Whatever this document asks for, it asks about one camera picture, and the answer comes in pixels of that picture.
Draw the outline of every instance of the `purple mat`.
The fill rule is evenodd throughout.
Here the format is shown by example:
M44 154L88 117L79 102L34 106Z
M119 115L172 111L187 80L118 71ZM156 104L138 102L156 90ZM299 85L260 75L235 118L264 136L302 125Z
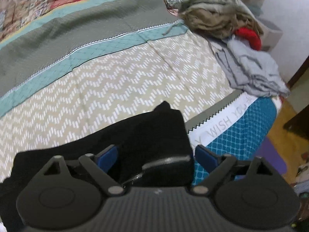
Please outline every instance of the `purple mat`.
M254 156L264 157L280 174L285 174L287 172L284 160L277 153L277 150L267 137L265 137Z

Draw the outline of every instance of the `black garment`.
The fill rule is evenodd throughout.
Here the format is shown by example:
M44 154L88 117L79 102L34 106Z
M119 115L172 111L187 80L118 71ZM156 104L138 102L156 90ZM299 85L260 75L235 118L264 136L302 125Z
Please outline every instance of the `black garment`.
M142 165L147 162L169 156L193 157L182 114L170 109L167 102L152 112L122 120L80 140L56 148L18 153L11 176L0 184L0 216L8 232L24 228L16 210L17 196L52 156L62 155L65 160L76 160L86 153L97 154L111 144L118 146L119 156L109 175L118 182L140 173ZM192 160L181 173L171 170L161 174L160 185L189 185L193 173Z

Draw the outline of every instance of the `gray folded clothing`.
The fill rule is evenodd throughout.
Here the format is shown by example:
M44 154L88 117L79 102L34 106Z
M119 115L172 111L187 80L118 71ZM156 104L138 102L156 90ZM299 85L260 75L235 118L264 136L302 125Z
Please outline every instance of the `gray folded clothing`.
M255 51L239 40L228 41L228 49L216 53L216 58L234 89L257 97L288 96L278 65L267 53Z

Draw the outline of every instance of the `zigzag pattern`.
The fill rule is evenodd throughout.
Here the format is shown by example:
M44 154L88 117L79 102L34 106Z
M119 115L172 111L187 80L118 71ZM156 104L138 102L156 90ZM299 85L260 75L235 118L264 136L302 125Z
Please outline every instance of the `zigzag pattern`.
M0 179L17 152L77 140L164 100L187 121L231 92L206 40L191 32L87 61L0 120Z

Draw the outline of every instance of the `wooden floor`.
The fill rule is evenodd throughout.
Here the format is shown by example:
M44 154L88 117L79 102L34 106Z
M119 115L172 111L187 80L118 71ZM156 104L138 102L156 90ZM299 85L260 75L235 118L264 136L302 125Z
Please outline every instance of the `wooden floor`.
M281 112L268 133L268 138L287 165L284 175L288 183L293 183L297 169L305 162L301 154L309 151L309 141L283 129L283 125L296 115L288 101L282 105Z

